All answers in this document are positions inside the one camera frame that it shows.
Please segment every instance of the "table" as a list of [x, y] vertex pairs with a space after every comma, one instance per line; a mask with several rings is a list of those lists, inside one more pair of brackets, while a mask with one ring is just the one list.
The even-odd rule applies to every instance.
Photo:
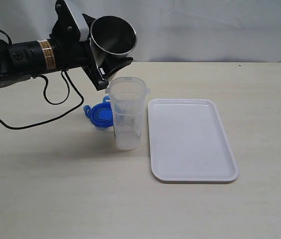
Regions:
[[[101, 102], [81, 69], [69, 71], [85, 103]], [[214, 101], [240, 176], [226, 185], [162, 184], [150, 171], [145, 125], [134, 151], [114, 147], [80, 108], [40, 127], [0, 125], [0, 238], [4, 239], [249, 239], [281, 238], [281, 64], [138, 63], [136, 76], [152, 98]], [[48, 75], [48, 95], [66, 86]], [[79, 102], [74, 92], [52, 107], [44, 81], [0, 89], [0, 117], [14, 126], [47, 120]]]

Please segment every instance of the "yellow label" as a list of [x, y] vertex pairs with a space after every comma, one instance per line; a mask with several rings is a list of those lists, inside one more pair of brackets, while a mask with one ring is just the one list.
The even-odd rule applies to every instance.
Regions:
[[48, 40], [37, 41], [43, 51], [46, 63], [46, 70], [53, 70], [56, 68], [55, 56], [51, 44]]

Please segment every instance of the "clear plastic cup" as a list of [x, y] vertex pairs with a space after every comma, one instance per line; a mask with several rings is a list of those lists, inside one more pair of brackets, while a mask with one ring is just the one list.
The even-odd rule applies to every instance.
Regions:
[[119, 77], [110, 82], [105, 92], [110, 97], [116, 146], [122, 150], [138, 148], [144, 123], [145, 99], [150, 92], [145, 82], [135, 77]]

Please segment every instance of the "metal cup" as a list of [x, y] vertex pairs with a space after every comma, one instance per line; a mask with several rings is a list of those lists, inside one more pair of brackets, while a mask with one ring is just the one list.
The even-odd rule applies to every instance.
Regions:
[[107, 56], [126, 57], [136, 43], [135, 29], [120, 17], [101, 16], [91, 25], [91, 49], [98, 65]]

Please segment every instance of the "blue container lid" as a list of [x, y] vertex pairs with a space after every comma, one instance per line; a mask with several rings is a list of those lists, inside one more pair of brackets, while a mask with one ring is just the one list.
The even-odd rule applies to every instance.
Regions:
[[84, 106], [84, 112], [86, 117], [89, 118], [96, 127], [107, 128], [113, 126], [109, 96], [105, 96], [102, 103], [95, 105], [93, 108]]

